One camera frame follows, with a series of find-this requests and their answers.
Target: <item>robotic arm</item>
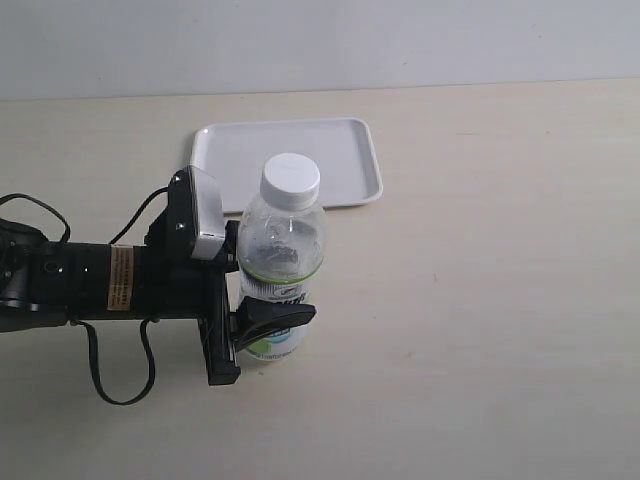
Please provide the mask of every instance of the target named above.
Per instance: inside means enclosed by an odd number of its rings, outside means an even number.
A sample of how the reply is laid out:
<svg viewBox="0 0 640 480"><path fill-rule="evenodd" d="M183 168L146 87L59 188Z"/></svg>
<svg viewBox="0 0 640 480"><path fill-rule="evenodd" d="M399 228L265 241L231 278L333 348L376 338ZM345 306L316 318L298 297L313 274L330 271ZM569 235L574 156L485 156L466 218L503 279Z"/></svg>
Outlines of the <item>robotic arm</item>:
<svg viewBox="0 0 640 480"><path fill-rule="evenodd" d="M150 225L144 246L119 246L122 237L156 196L167 207ZM305 325L311 305L283 305L245 298L229 309L226 274L236 271L238 222L225 224L215 179L196 167L176 172L154 192L110 244L71 243L69 225L53 208L22 194L65 224L59 241L38 229L0 218L0 332L80 324L87 329L91 376L107 402L130 405L151 390L155 365L146 334L161 318L197 319L209 385L234 383L236 352L272 333ZM145 319L140 326L149 360L149 380L135 398L118 402L102 389L98 343L85 320Z"/></svg>

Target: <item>green label stripe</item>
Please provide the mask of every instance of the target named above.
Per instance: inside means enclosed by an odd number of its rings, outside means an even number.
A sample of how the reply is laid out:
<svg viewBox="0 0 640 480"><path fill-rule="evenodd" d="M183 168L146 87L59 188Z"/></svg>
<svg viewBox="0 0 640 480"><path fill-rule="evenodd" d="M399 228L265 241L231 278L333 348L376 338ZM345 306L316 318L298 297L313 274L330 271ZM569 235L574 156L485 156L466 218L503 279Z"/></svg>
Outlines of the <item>green label stripe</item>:
<svg viewBox="0 0 640 480"><path fill-rule="evenodd" d="M268 283L270 285L293 285L294 283L304 282L305 280L313 277L313 275L315 275L315 273L318 271L318 269L322 265L322 262L320 262L320 264L316 267L316 269L313 272L311 272L309 275L303 278L296 278L295 280L272 280L270 278L260 275L259 273L254 272L253 270L251 270L251 268L249 268L247 265L242 263L242 260L238 259L238 263L240 264L242 269L245 272L247 272L249 275L251 275L253 278L255 278L256 280L260 280L261 282Z"/></svg>

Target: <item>white bottle cap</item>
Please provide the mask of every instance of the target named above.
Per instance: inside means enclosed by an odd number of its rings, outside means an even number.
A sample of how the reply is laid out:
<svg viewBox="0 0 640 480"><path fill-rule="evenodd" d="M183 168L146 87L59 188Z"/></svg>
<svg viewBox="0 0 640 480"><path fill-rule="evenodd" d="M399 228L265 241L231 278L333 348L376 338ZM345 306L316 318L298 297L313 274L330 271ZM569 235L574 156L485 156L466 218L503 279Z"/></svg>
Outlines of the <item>white bottle cap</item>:
<svg viewBox="0 0 640 480"><path fill-rule="evenodd" d="M320 170L309 157L281 153L271 157L262 170L260 194L274 208L300 211L318 199Z"/></svg>

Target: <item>bottle label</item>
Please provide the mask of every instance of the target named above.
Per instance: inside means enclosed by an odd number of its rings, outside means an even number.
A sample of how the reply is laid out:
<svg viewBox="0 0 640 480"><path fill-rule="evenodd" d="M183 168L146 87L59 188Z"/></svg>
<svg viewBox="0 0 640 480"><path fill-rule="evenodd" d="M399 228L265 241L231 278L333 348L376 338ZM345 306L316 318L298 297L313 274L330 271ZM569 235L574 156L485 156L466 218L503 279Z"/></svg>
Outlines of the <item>bottle label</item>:
<svg viewBox="0 0 640 480"><path fill-rule="evenodd" d="M309 296L310 278L297 283L276 284L263 281L240 270L240 301L245 296L272 303L296 305L304 303ZM307 325L288 328L258 340L247 347L247 351L260 360L278 360L293 352L307 333Z"/></svg>

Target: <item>sticker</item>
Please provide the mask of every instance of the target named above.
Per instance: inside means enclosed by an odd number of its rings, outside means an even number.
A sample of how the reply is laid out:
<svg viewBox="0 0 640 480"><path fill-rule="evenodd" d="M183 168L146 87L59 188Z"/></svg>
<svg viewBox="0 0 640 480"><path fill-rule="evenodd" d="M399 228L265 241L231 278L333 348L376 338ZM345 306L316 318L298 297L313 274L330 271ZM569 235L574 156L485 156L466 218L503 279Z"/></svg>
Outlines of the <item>sticker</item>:
<svg viewBox="0 0 640 480"><path fill-rule="evenodd" d="M111 247L107 310L129 310L133 294L133 247Z"/></svg>

